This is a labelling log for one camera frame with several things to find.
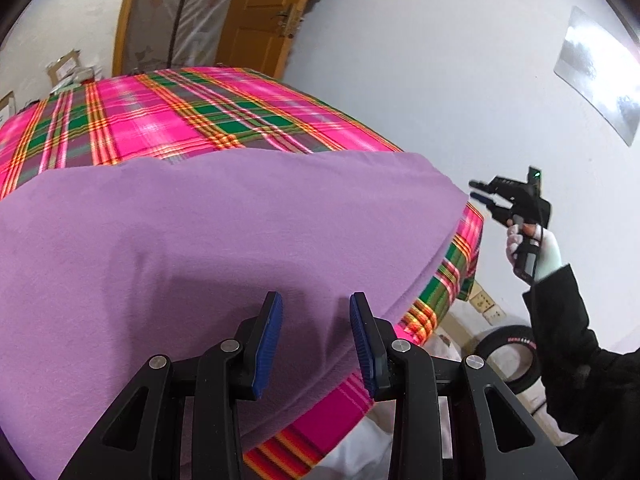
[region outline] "hand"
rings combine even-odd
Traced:
[[[516,256],[514,253],[524,240],[522,234],[525,234],[541,242],[538,263],[536,265],[536,275],[534,276],[536,282],[543,280],[562,267],[558,241],[551,231],[543,229],[540,225],[531,224],[524,224],[522,230],[520,230],[520,226],[514,224],[511,220],[507,222],[507,225],[509,225],[507,229],[507,259],[511,265],[515,264]]]

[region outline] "white wall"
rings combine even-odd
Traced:
[[[462,189],[542,168],[551,227],[612,346],[640,325],[640,140],[628,148],[554,75],[572,6],[633,45],[604,0],[321,0],[285,81],[423,153]],[[478,279],[525,319],[504,237],[487,222]]]
[[[15,93],[18,108],[51,89],[46,66],[70,50],[84,65],[111,75],[122,0],[33,0],[0,49],[0,96]]]

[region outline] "cardboard box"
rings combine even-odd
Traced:
[[[0,128],[15,115],[15,97],[13,92],[9,92],[0,99]]]
[[[80,51],[72,50],[68,54],[62,56],[55,63],[47,66],[47,74],[51,79],[51,86],[56,86],[65,77],[71,74],[80,64]]]

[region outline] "black jacket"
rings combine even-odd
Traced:
[[[523,298],[547,411],[561,430],[578,435],[560,448],[567,462],[580,480],[640,479],[640,350],[620,355],[598,346],[570,266]]]

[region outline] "power outlet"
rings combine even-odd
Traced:
[[[504,310],[500,308],[500,306],[494,303],[493,306],[489,307],[482,313],[482,317],[484,317],[487,322],[493,326],[504,320],[507,315],[504,313]]]
[[[472,297],[469,303],[471,303],[480,314],[484,314],[485,311],[495,305],[495,301],[491,299],[491,296],[489,296],[484,289]]]

